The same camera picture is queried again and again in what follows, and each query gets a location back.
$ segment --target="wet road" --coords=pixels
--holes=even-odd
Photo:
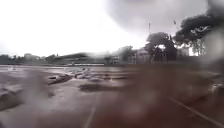
[[[93,70],[122,71],[123,69]],[[44,69],[47,72],[71,70],[75,69]],[[147,67],[147,69],[139,69],[134,76],[131,76],[132,78],[125,83],[127,86],[125,90],[106,92],[82,92],[78,85],[87,81],[72,79],[47,88],[55,93],[52,98],[46,98],[38,91],[27,93],[26,104],[1,112],[0,118],[10,128],[222,127],[224,124],[222,91],[209,92],[211,81],[192,72]],[[38,81],[35,80],[31,83],[38,85]],[[173,102],[170,97],[213,121],[206,120]]]

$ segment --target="sky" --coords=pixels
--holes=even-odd
[[[183,19],[206,8],[205,0],[0,0],[0,54],[140,48],[149,32],[174,34]]]

